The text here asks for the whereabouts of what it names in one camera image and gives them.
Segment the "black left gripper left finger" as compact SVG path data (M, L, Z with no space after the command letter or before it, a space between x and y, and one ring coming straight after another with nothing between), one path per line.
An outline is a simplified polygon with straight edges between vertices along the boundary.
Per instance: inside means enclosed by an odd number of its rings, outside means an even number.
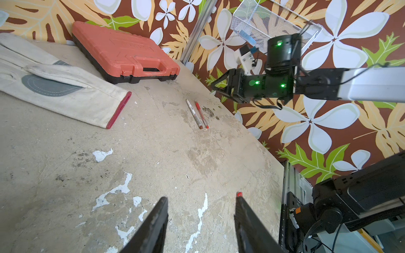
M168 198L161 197L119 253L163 253L168 225Z

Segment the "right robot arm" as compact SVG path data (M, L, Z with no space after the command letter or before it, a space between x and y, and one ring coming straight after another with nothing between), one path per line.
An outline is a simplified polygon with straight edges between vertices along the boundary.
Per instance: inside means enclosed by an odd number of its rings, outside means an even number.
M214 91L236 103L274 98L270 109L285 112L295 94L311 101L342 100L404 102L404 68L375 63L360 69L315 69L301 66L301 35L282 35L268 40L267 68L262 75L231 69L212 83ZM306 252L309 237L340 233L342 226L355 231L405 212L405 154L396 153L366 170L329 178L312 189L312 201L303 204L291 192L282 206L281 247L290 253Z

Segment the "white marker pen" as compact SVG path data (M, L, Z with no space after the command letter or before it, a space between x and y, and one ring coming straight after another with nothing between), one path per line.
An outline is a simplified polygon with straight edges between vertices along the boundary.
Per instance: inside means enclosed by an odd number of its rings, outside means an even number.
M199 127L200 129L203 129L202 123L201 123L199 117L197 116L197 113L196 113L196 111L194 110L193 106L192 106L191 103L189 102L189 100L186 99L186 103L187 103L188 108L189 108L189 110L191 111L192 116L193 116L193 118L195 119L195 121L196 121L198 127Z

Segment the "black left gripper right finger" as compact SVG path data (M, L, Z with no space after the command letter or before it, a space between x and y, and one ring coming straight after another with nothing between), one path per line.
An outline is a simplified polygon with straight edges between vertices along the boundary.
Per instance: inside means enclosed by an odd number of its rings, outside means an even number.
M240 253L283 253L242 195L236 196L235 231Z

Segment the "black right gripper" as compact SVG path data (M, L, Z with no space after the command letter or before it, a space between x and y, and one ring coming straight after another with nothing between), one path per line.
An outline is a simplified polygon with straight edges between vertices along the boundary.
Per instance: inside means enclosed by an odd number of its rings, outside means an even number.
M232 87L227 86L229 76L232 76ZM213 91L239 103L267 98L288 103L293 98L293 86L294 74L289 70L246 75L242 69L230 69L211 83Z

